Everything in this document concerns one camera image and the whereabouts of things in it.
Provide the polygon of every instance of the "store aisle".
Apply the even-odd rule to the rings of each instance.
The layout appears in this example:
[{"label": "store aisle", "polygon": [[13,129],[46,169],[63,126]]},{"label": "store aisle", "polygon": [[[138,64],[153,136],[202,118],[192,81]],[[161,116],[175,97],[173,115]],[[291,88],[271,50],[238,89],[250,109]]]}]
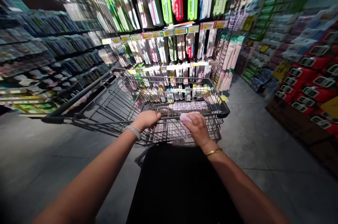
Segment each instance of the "store aisle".
[{"label": "store aisle", "polygon": [[[264,99],[234,75],[231,114],[221,126],[224,151],[291,218],[336,223],[338,186],[264,109]],[[0,117],[2,209],[11,223],[30,223],[114,138],[71,125]],[[125,223],[143,148],[134,145],[104,202],[98,223]]]}]

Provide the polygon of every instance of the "wire rack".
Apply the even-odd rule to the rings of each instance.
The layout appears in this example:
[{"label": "wire rack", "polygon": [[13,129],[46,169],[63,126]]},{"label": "wire rack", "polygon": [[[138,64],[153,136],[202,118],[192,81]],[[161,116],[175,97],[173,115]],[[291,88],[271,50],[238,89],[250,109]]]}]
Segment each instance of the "wire rack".
[{"label": "wire rack", "polygon": [[214,140],[229,109],[210,79],[120,75],[85,108],[65,123],[118,137],[142,111],[162,113],[153,128],[141,134],[141,145],[193,142],[180,122],[182,113],[199,112]]}]

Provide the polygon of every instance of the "pink cloth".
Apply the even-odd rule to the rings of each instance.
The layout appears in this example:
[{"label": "pink cloth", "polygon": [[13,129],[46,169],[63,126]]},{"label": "pink cloth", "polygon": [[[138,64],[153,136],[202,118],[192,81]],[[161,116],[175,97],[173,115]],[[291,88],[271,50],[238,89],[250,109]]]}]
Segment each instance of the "pink cloth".
[{"label": "pink cloth", "polygon": [[180,115],[180,120],[181,120],[181,125],[183,127],[183,129],[185,130],[186,133],[190,133],[190,130],[182,123],[182,121],[188,121],[190,123],[192,123],[193,121],[187,117],[188,114],[194,114],[194,113],[199,113],[197,111],[194,111],[194,112],[189,112],[189,113],[182,113]]}]

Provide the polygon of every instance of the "bracelet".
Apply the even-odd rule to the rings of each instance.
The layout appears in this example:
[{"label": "bracelet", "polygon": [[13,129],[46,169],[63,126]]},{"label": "bracelet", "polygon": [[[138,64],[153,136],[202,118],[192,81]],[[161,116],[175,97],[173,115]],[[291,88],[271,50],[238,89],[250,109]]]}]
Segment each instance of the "bracelet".
[{"label": "bracelet", "polygon": [[126,129],[127,129],[127,128],[133,131],[133,133],[136,135],[138,141],[141,140],[141,134],[140,134],[140,132],[139,132],[137,129],[135,129],[135,128],[132,127],[131,125],[126,126]]},{"label": "bracelet", "polygon": [[217,152],[222,152],[223,150],[221,148],[217,148],[215,150],[212,150],[208,153],[205,154],[205,156],[208,156],[208,155],[211,155],[211,154],[214,154],[214,153],[217,153]]}]

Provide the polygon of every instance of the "gold bracelet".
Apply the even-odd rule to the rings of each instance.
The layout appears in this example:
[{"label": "gold bracelet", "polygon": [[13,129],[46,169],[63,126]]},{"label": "gold bracelet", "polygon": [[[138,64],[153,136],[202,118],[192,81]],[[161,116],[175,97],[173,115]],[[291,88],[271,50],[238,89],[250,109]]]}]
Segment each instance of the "gold bracelet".
[{"label": "gold bracelet", "polygon": [[211,155],[211,154],[214,154],[214,153],[217,153],[217,152],[222,152],[223,150],[221,148],[217,148],[215,150],[212,150],[208,153],[205,154],[205,156],[208,156],[208,155]]}]

